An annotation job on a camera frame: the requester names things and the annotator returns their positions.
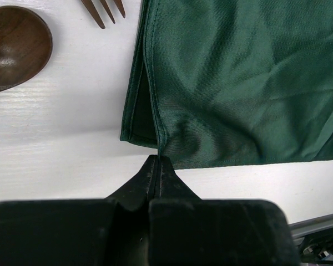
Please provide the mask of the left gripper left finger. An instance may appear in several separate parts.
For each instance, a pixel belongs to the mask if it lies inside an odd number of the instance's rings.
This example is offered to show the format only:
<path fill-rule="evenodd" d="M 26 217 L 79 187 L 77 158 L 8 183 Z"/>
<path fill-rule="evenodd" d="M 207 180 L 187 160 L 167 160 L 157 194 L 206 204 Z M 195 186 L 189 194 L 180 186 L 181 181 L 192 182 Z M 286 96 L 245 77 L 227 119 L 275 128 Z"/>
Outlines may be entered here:
<path fill-rule="evenodd" d="M 0 202 L 0 265 L 147 265 L 158 158 L 106 198 Z"/>

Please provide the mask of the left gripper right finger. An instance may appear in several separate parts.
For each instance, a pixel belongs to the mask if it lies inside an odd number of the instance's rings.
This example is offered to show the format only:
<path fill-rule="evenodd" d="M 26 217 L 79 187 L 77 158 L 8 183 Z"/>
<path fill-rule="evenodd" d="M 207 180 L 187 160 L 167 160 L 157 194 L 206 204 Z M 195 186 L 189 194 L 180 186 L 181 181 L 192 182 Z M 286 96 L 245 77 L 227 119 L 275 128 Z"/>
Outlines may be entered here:
<path fill-rule="evenodd" d="M 150 265 L 299 265 L 286 217 L 259 199 L 202 200 L 157 161 L 149 203 Z"/>

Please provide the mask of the dark green cloth napkin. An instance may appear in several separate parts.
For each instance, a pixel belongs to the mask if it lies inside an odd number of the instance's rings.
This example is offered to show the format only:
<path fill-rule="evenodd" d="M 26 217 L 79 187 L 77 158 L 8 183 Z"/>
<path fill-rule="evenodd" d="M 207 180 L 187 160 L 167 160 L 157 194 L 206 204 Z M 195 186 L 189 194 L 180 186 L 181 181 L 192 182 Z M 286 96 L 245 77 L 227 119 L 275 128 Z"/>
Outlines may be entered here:
<path fill-rule="evenodd" d="M 176 169 L 333 160 L 333 1 L 142 1 L 120 138 Z"/>

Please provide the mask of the brown wooden spoon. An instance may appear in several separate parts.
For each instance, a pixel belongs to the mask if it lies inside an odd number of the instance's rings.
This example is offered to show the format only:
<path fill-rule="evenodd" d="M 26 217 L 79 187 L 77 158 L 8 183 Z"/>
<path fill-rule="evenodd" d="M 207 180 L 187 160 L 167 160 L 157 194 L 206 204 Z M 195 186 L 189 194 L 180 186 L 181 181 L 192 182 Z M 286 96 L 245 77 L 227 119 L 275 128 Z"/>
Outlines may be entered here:
<path fill-rule="evenodd" d="M 52 51 L 51 30 L 37 13 L 20 6 L 0 7 L 0 92 L 37 75 Z"/>

